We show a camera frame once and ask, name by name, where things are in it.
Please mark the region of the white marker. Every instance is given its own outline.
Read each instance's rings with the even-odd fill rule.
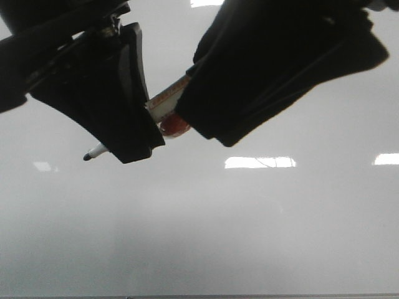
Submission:
[[[88,161],[97,158],[108,151],[108,148],[106,148],[102,143],[99,143],[96,147],[92,148],[87,154],[85,154],[83,160]]]
[[[163,121],[173,113],[173,110],[175,109],[177,102],[189,81],[190,77],[188,75],[183,76],[146,103],[147,111],[155,123]],[[103,144],[99,143],[84,156],[83,160],[88,161],[94,159],[108,151],[109,150]]]

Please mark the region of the whiteboard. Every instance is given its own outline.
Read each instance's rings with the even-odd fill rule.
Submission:
[[[131,6],[154,96],[218,7]],[[0,115],[0,296],[399,293],[399,165],[384,155],[399,153],[399,17],[372,19],[389,61],[233,148],[192,130],[146,161],[83,162],[96,140],[59,112],[30,99]]]

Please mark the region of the marker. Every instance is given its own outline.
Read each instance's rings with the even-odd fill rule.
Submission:
[[[92,148],[85,156],[83,157],[84,161],[89,161],[91,159],[97,158],[101,154],[108,152],[108,148],[106,148],[102,143],[99,143],[96,147]]]
[[[187,71],[187,75],[146,103],[146,108],[154,122],[160,123],[160,131],[164,137],[180,136],[190,128],[189,124],[174,113],[174,110],[184,89],[190,82],[191,69]],[[99,143],[83,157],[83,160],[89,161],[108,151],[102,143]]]

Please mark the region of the black marker tip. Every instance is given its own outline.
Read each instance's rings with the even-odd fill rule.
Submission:
[[[84,160],[84,161],[89,161],[89,160],[91,160],[91,159],[92,159],[92,157],[90,157],[89,154],[85,154],[85,156],[83,157],[83,160]]]

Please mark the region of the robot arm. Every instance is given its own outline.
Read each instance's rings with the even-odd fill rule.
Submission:
[[[364,10],[377,2],[225,0],[199,43],[177,114],[232,146],[316,85],[378,66],[388,52]],[[121,162],[149,158],[164,140],[146,109],[140,27],[118,19],[128,11],[126,0],[0,0],[13,33],[0,42],[0,112],[30,93]]]

